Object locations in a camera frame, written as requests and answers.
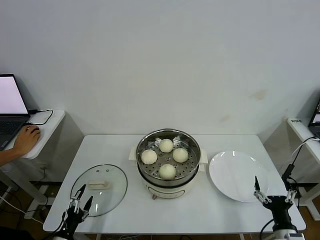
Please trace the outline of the person's bare hand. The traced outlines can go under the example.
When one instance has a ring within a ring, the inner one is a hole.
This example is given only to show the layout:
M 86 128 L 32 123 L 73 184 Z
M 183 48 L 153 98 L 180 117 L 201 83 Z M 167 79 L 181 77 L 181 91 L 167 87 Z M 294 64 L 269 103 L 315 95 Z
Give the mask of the person's bare hand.
M 13 150 L 19 157 L 27 154 L 38 142 L 41 136 L 41 131 L 37 125 L 24 126 L 17 136 Z

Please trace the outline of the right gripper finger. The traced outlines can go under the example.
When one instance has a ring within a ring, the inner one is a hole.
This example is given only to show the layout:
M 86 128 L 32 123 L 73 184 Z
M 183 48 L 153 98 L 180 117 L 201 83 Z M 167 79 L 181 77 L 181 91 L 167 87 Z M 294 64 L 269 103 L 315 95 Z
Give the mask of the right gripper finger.
M 296 194 L 298 193 L 298 189 L 296 186 L 292 186 L 291 184 L 286 184 L 285 185 L 285 188 L 287 190 L 287 195 L 286 195 L 286 198 L 285 198 L 285 202 L 286 203 L 293 203 L 294 202 L 294 199 L 295 199 L 295 196 Z
M 253 195 L 258 199 L 258 201 L 262 204 L 269 204 L 272 202 L 271 199 L 269 199 L 260 188 L 260 184 L 258 181 L 257 176 L 255 176 L 255 182 L 254 182 L 254 193 Z

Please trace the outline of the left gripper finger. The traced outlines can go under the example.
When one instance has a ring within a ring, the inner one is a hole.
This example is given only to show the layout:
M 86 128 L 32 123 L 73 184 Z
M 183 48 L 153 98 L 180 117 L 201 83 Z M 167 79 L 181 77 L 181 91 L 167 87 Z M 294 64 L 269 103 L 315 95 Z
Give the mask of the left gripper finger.
M 84 184 L 76 193 L 74 196 L 71 197 L 69 207 L 74 207 L 75 209 L 79 208 L 80 199 L 86 189 L 86 184 Z
M 84 221 L 88 216 L 89 216 L 89 211 L 90 211 L 90 208 L 92 206 L 92 202 L 93 202 L 93 196 L 91 196 L 88 201 L 85 203 L 84 205 L 84 208 L 82 210 L 82 220 Z

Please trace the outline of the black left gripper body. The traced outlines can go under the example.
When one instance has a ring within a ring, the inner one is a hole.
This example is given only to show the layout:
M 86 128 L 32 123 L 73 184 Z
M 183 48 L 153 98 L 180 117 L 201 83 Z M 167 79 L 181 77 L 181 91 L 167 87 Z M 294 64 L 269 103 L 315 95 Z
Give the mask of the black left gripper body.
M 63 231 L 66 235 L 73 235 L 80 223 L 83 222 L 84 212 L 75 206 L 71 206 L 67 210 L 67 218 L 64 221 Z

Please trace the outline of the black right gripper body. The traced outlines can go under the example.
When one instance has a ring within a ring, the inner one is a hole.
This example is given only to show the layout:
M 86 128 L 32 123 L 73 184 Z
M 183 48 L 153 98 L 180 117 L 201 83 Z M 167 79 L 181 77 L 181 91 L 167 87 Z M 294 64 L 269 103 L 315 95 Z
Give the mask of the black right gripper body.
M 271 211 L 274 227 L 291 227 L 289 209 L 292 207 L 292 201 L 283 195 L 270 195 L 267 198 L 262 205 Z

